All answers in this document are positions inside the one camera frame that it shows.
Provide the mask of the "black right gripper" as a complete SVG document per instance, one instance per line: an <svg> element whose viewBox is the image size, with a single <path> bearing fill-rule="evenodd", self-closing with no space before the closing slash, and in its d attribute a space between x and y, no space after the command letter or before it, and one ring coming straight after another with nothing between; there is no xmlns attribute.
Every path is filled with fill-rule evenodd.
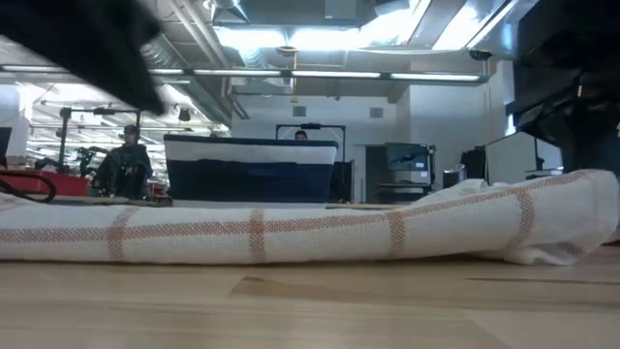
<svg viewBox="0 0 620 349"><path fill-rule="evenodd" d="M513 125L561 148L565 172L604 170L619 175L619 68L513 65Z"/></svg>

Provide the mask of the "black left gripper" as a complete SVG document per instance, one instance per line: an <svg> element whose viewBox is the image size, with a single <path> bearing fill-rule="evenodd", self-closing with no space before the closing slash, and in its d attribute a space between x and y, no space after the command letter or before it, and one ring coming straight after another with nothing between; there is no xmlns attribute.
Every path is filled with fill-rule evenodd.
<svg viewBox="0 0 620 349"><path fill-rule="evenodd" d="M103 62L96 85L126 104L161 114L140 49L151 13L130 0L1 0L1 34L65 68Z"/></svg>

